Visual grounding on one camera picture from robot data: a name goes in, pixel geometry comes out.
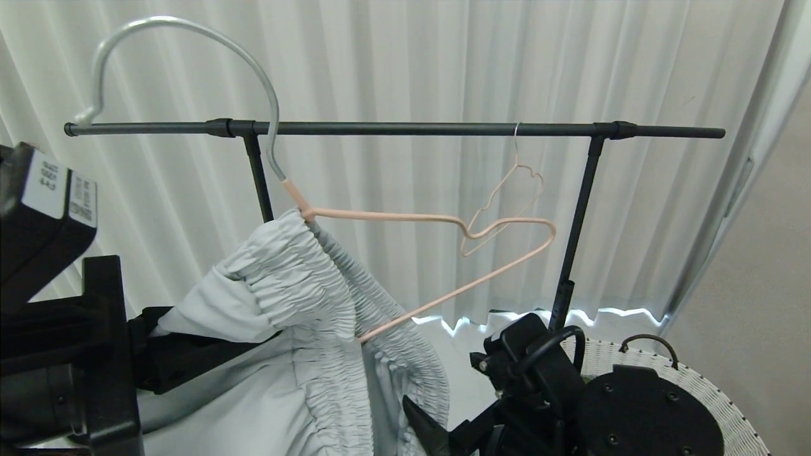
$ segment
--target basket handle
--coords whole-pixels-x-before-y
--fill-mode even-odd
[[[673,346],[670,345],[666,340],[662,339],[659,336],[654,336],[653,334],[637,334],[636,336],[631,336],[630,338],[625,339],[622,341],[622,345],[620,345],[620,352],[625,353],[628,351],[628,342],[635,341],[637,339],[653,339],[656,342],[661,343],[662,345],[667,348],[667,351],[670,352],[670,357],[673,359],[673,363],[670,367],[674,368],[675,370],[679,370],[679,358],[676,356],[676,351],[673,350]]]

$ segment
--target black horizontal rod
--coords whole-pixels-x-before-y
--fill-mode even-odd
[[[279,135],[291,136],[513,136],[514,123],[366,123],[281,122]],[[214,136],[264,135],[267,122],[214,119],[180,123],[94,123],[81,127],[65,124],[69,136],[134,134],[209,134]],[[521,123],[518,136],[604,136],[623,139],[634,136],[676,138],[723,138],[722,128],[654,127],[626,122],[613,123]]]

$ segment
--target qr code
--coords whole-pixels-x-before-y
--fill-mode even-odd
[[[76,203],[71,203],[71,213],[78,215],[79,217],[87,220],[88,222],[93,221],[93,214],[90,212],[90,209],[83,208]]]

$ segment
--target black cylinder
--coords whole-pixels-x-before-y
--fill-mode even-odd
[[[81,371],[70,364],[4,376],[0,390],[3,441],[35,445],[84,433]]]

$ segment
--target light under curtain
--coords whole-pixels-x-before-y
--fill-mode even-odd
[[[722,127],[724,140],[607,142],[574,262],[573,308],[643,308],[678,292],[739,133],[782,2],[0,2],[0,140],[34,143],[99,187],[88,255],[122,259],[127,302],[170,305],[260,223],[242,142],[211,136],[67,137],[90,100],[96,44],[147,15],[233,38],[262,63],[285,121],[635,123]],[[152,30],[114,52],[98,122],[267,120],[260,84],[216,43]],[[541,255],[436,309],[550,308],[587,138],[519,138],[543,195],[527,215],[558,226]],[[473,217],[510,166],[505,138],[294,137],[287,173],[316,206]],[[274,212],[293,207],[268,173]],[[481,228],[536,192],[517,173]],[[468,258],[451,226],[320,221],[405,308],[529,251],[542,228],[511,226]],[[68,269],[43,299],[80,292]]]

